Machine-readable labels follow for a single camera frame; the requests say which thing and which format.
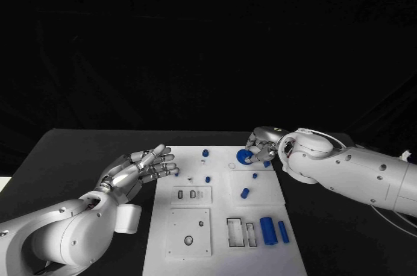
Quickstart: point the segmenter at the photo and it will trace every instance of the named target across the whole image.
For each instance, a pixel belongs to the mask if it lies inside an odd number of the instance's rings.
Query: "robotic hand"
[[[336,148],[327,139],[333,139]],[[259,152],[248,151],[255,144]],[[304,128],[292,133],[256,127],[245,149],[236,153],[243,165],[278,155],[282,170],[302,183],[320,183],[354,201],[417,216],[417,165],[344,144],[327,134]]]
[[[93,191],[0,224],[1,275],[72,276],[89,267],[106,251],[116,225],[134,222],[128,219],[134,212],[121,214],[118,208],[131,201],[144,183],[178,172],[174,163],[164,163],[173,160],[170,151],[158,145],[150,151],[122,155],[103,170]],[[137,226],[129,228],[116,232],[134,233]],[[21,255],[31,233],[33,253],[47,261],[36,273]]]

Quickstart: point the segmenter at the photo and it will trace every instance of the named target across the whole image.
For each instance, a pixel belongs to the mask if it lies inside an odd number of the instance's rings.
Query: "blue object in robot hand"
[[[236,160],[239,161],[239,163],[242,165],[249,165],[251,163],[246,163],[245,162],[245,158],[246,157],[251,157],[253,155],[253,153],[251,151],[246,151],[245,149],[240,149],[238,152],[236,152]]]
[[[245,198],[248,197],[248,193],[249,193],[249,189],[245,187],[245,188],[243,188],[243,191],[242,191],[242,193],[240,193],[242,199],[245,199]]]
[[[278,243],[278,239],[275,238],[275,229],[274,223],[271,222],[271,217],[264,217],[258,221],[262,228],[262,241],[265,245],[275,245]]]
[[[287,235],[287,230],[284,229],[282,221],[278,221],[278,226],[279,226],[279,235],[282,236],[282,241],[284,243],[288,243],[288,235]]]

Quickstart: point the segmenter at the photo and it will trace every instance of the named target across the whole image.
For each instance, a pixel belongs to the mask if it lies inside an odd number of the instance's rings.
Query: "black backdrop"
[[[251,131],[274,125],[347,131],[369,142],[385,134],[372,111],[385,114],[392,93],[409,93],[415,0],[1,5],[2,174],[50,128]],[[402,111],[412,102],[414,96]],[[412,113],[402,117],[396,125],[409,126]],[[373,125],[360,130],[363,122]],[[409,144],[379,138],[373,146],[391,153]]]

